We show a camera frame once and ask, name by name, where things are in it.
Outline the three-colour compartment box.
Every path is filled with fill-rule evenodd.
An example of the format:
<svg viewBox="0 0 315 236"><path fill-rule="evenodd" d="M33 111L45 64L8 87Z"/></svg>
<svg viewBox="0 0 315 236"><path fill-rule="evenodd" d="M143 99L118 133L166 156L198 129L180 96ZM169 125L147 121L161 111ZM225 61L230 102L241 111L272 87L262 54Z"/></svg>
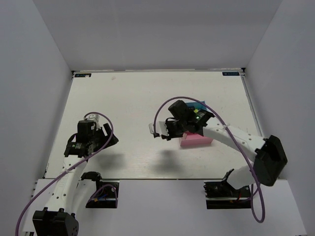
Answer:
<svg viewBox="0 0 315 236"><path fill-rule="evenodd" d="M198 102L186 102L189 108L197 108L199 110L207 110L205 107L205 101ZM182 138L179 138L179 144L182 148L192 148L197 146L208 146L213 142L212 138L204 137L198 134L186 132Z"/></svg>

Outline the blue corner label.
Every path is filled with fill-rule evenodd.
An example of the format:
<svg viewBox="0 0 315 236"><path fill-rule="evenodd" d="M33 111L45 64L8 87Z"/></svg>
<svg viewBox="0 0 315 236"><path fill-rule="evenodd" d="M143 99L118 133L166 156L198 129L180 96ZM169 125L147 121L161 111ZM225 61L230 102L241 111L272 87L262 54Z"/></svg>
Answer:
<svg viewBox="0 0 315 236"><path fill-rule="evenodd" d="M240 73L239 72L232 72L232 71L225 71L225 72L222 72L222 75L223 76L240 76Z"/></svg>
<svg viewBox="0 0 315 236"><path fill-rule="evenodd" d="M92 76L91 73L76 73L74 75L75 78L89 78L91 76Z"/></svg>

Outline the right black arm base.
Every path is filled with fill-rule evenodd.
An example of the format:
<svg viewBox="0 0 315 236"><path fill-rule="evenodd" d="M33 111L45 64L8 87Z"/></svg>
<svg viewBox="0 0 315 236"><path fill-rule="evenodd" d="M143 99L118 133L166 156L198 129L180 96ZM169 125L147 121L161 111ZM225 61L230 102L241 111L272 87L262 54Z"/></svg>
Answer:
<svg viewBox="0 0 315 236"><path fill-rule="evenodd" d="M207 209L250 209L251 191L248 185L234 190L221 181L204 182Z"/></svg>

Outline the left blue corner label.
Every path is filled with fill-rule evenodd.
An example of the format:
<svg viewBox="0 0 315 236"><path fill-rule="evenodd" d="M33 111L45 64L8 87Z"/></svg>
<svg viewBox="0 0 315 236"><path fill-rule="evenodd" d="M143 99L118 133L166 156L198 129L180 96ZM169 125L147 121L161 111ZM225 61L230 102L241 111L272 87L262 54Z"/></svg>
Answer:
<svg viewBox="0 0 315 236"><path fill-rule="evenodd" d="M74 75L75 78L89 78L91 76L92 76L91 73L76 73Z"/></svg>

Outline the right blue corner label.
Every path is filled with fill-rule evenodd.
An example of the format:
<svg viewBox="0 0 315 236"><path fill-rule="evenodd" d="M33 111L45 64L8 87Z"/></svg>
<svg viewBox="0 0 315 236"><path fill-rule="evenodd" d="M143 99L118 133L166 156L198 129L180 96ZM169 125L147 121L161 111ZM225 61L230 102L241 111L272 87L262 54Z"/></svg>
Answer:
<svg viewBox="0 0 315 236"><path fill-rule="evenodd" d="M225 72L222 72L222 75L223 76L240 76L240 73L239 72L232 72L232 71L225 71Z"/></svg>

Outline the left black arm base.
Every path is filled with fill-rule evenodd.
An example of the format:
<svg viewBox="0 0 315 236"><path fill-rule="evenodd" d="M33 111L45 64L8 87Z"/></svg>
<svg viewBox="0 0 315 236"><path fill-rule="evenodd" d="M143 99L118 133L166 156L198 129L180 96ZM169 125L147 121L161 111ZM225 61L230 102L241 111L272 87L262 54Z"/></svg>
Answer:
<svg viewBox="0 0 315 236"><path fill-rule="evenodd" d="M86 208L96 208L96 209L116 209L118 206L119 196L119 180L114 181L99 181L96 183L96 190L100 189L102 186L107 185L102 188L91 200L86 204Z"/></svg>

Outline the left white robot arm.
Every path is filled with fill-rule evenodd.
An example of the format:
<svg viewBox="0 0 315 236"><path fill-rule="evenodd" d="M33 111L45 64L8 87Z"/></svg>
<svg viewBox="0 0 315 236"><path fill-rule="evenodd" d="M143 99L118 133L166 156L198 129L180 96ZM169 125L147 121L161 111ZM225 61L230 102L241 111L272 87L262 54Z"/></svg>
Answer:
<svg viewBox="0 0 315 236"><path fill-rule="evenodd" d="M103 193L100 173L84 171L87 158L115 145L119 140L113 133L112 122L100 125L98 121L98 115L84 118L78 122L76 133L69 137L61 177L54 180L55 188L43 210L36 210L32 217L37 235L78 235L76 216L79 208Z"/></svg>

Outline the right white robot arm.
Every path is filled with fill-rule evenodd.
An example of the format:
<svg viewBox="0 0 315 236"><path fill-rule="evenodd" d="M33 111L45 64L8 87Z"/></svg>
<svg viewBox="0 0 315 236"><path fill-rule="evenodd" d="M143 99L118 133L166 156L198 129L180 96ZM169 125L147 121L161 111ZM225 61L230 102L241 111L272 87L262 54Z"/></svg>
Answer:
<svg viewBox="0 0 315 236"><path fill-rule="evenodd" d="M278 137L263 138L230 126L210 107L195 112L178 98L168 110L173 121L154 123L163 139L179 138L189 132L219 141L243 155L246 166L228 171L222 179L223 192L228 196L254 183L273 186L288 162Z"/></svg>

